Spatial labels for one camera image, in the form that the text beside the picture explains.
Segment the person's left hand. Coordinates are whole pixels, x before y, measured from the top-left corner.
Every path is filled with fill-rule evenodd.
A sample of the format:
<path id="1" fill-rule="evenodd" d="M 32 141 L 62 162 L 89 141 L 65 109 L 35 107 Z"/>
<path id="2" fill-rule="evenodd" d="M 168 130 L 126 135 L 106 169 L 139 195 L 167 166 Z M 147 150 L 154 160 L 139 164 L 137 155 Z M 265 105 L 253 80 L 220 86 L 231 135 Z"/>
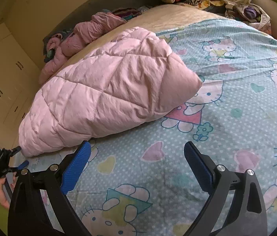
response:
<path id="1" fill-rule="evenodd" d="M 15 189 L 16 186 L 16 182 L 17 182 L 17 178 L 15 177 L 16 173 L 13 173 L 13 182 L 10 184 L 10 188 L 13 191 Z M 0 204 L 2 207 L 4 207 L 6 210 L 9 209 L 9 202 L 6 198 L 6 195 L 4 193 L 4 184 L 6 182 L 6 178 L 2 177 L 0 178 Z"/>

